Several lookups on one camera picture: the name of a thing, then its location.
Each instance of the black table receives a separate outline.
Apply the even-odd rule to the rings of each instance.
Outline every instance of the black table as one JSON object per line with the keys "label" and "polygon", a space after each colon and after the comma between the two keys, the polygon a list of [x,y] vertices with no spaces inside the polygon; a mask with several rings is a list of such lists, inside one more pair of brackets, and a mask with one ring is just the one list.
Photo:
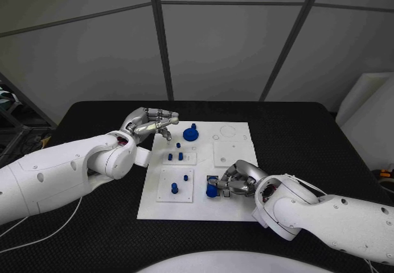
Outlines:
{"label": "black table", "polygon": [[[297,102],[96,101],[76,103],[50,145],[118,130],[138,107],[179,112],[183,121],[248,122],[260,168],[290,173],[324,192],[391,205],[324,109]],[[153,136],[144,143],[151,148]],[[286,241],[257,222],[137,220],[146,169],[83,197],[63,230],[46,241],[0,254],[1,271],[135,271],[163,259],[209,250],[241,250],[300,260],[333,272],[369,272],[366,263],[330,249],[307,231]],[[29,218],[0,239],[1,249],[46,237],[65,223],[76,201]],[[0,232],[11,223],[0,227]],[[392,267],[375,264],[379,272]]]}

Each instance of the black tablecloth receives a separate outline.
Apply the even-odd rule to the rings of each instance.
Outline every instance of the black tablecloth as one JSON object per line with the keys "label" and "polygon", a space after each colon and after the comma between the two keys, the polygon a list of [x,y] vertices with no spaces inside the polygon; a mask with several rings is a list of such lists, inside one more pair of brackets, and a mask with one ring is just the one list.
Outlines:
{"label": "black tablecloth", "polygon": [[[260,168],[294,174],[324,192],[389,205],[368,168],[317,103],[96,101],[76,103],[50,145],[118,130],[138,107],[179,112],[183,121],[248,122]],[[151,148],[153,136],[143,147]],[[63,230],[46,241],[0,254],[0,271],[135,271],[169,257],[209,250],[274,254],[333,272],[368,272],[366,263],[330,249],[307,231],[291,242],[257,222],[137,220],[146,169],[104,184],[83,197]],[[65,223],[76,201],[30,217],[0,239],[1,249],[47,236]],[[13,223],[0,227],[4,231]],[[375,264],[379,272],[392,267]]]}

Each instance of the robotic hand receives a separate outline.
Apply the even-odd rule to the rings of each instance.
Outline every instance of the robotic hand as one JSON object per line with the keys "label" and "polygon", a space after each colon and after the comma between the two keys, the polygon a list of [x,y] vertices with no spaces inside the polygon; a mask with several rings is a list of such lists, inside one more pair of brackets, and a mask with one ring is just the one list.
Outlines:
{"label": "robotic hand", "polygon": [[[114,179],[133,164],[147,167],[150,151],[137,147],[150,133],[170,141],[166,127],[177,113],[138,108],[118,131],[39,150],[0,169],[0,225],[47,212]],[[95,171],[88,176],[88,169]]]}
{"label": "robotic hand", "polygon": [[[333,249],[394,265],[394,208],[349,197],[327,195],[290,175],[271,175],[242,160],[221,180],[208,183],[236,195],[254,194],[252,217],[264,228],[291,241],[306,229]],[[317,197],[303,186],[313,188]]]}

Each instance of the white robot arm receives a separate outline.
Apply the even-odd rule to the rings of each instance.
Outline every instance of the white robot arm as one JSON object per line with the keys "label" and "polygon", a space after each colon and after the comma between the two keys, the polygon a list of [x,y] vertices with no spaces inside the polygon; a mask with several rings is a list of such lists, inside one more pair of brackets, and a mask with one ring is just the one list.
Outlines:
{"label": "white robot arm", "polygon": [[[47,212],[122,178],[133,164],[147,167],[150,151],[137,147],[150,133],[170,141],[166,127],[177,113],[138,108],[120,131],[39,150],[0,169],[0,225]],[[95,174],[88,176],[88,169]]]}
{"label": "white robot arm", "polygon": [[[268,176],[238,160],[221,180],[209,184],[235,194],[254,194],[252,217],[291,241],[301,229],[333,249],[394,265],[394,208],[349,197],[326,195],[290,175]],[[323,193],[317,197],[301,185]]]}

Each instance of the table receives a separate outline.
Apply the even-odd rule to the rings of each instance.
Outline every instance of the table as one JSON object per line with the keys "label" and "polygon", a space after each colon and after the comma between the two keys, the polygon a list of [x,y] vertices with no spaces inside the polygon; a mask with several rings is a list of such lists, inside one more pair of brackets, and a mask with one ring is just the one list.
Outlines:
{"label": "table", "polygon": [[[183,121],[248,122],[260,168],[288,173],[324,192],[392,205],[324,109],[310,102],[78,102],[50,146],[118,130],[138,107],[179,112]],[[151,148],[153,136],[143,142]],[[146,169],[104,184],[83,197],[63,230],[46,241],[0,255],[1,271],[133,272],[177,255],[209,250],[268,253],[333,272],[368,272],[366,263],[330,249],[307,231],[286,241],[257,222],[137,220]],[[1,238],[1,249],[46,237],[65,223],[76,201],[30,217]],[[0,227],[3,232],[11,224]],[[379,272],[392,267],[375,264]]]}

